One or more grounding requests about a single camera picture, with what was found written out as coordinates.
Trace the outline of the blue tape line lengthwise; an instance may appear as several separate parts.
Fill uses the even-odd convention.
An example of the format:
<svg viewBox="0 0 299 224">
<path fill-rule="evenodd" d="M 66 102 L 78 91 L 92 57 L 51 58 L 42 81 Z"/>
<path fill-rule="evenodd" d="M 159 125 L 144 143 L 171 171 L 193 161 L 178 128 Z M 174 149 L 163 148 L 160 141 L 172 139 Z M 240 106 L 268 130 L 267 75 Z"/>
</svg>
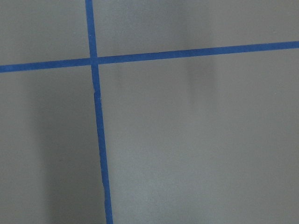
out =
<svg viewBox="0 0 299 224">
<path fill-rule="evenodd" d="M 94 104 L 95 104 L 96 127 L 97 127 L 99 155 L 100 155 L 100 168 L 101 168 L 102 184 L 104 188 L 105 217 L 106 217 L 107 224 L 113 224 L 114 221 L 113 221 L 113 214 L 112 214 L 105 131 L 104 131 L 102 102 L 101 102 L 100 72 L 99 72 L 99 62 L 98 62 L 98 55 L 97 55 L 93 2 L 91 0 L 85 1 L 85 11 L 86 11 L 86 20 L 87 20 L 89 52 L 90 52 L 90 65 L 91 65 L 92 82 L 94 88 Z"/>
</svg>

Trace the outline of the blue tape line crosswise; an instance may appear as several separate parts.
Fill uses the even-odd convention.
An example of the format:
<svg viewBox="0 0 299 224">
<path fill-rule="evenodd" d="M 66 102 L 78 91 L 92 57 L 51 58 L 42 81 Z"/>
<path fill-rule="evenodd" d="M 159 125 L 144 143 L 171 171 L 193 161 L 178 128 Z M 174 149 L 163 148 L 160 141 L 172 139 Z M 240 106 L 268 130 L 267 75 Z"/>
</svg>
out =
<svg viewBox="0 0 299 224">
<path fill-rule="evenodd" d="M 298 41 L 261 43 L 261 44 L 249 44 L 249 45 L 239 45 L 239 46 L 129 54 L 129 55 L 119 55 L 119 56 L 101 56 L 95 59 L 95 62 L 97 64 L 128 63 L 128 62 L 138 62 L 138 61 L 197 57 L 197 56 L 212 56 L 212 55 L 259 52 L 259 51 L 297 49 L 298 47 L 299 47 Z M 36 62 L 36 63 L 10 64 L 10 65 L 2 65 L 0 67 L 0 71 L 1 73 L 8 73 L 8 72 L 18 72 L 18 71 L 28 71 L 28 70 L 80 67 L 80 66 L 91 65 L 91 62 L 92 59 L 90 58 L 79 58 L 79 59 L 68 59 L 68 60 Z"/>
</svg>

